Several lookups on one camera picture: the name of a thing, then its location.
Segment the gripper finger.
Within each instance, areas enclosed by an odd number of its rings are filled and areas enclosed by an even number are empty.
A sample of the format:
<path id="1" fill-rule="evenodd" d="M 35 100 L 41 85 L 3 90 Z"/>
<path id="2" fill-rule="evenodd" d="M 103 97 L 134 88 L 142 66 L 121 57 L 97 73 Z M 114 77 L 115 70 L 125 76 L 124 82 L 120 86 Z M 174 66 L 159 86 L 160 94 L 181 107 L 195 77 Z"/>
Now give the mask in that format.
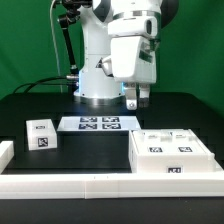
<path id="1" fill-rule="evenodd" d="M 136 84 L 135 83 L 125 83 L 124 93 L 126 98 L 126 107 L 128 110 L 137 109 L 137 94 L 136 94 Z"/>
<path id="2" fill-rule="evenodd" d="M 149 105 L 150 85 L 148 83 L 141 83 L 139 85 L 138 104 L 140 108 L 145 108 Z"/>

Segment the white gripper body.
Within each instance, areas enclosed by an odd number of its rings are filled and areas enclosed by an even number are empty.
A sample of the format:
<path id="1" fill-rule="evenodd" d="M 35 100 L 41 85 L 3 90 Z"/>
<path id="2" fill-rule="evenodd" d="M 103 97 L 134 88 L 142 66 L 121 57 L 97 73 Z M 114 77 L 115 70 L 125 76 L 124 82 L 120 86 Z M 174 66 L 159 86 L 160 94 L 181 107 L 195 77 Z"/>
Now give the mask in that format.
<path id="1" fill-rule="evenodd" d="M 111 37 L 112 74 L 117 82 L 156 82 L 155 16 L 120 18 L 108 24 Z"/>

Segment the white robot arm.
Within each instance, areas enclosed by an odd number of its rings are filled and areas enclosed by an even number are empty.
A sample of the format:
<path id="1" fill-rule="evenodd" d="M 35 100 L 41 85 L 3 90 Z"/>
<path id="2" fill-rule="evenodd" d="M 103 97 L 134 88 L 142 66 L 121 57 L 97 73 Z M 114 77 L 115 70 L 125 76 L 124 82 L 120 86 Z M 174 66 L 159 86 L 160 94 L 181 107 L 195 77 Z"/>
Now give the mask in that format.
<path id="1" fill-rule="evenodd" d="M 161 29 L 179 0 L 92 0 L 81 8 L 84 66 L 74 97 L 92 105 L 124 100 L 129 110 L 149 104 L 157 80 Z"/>

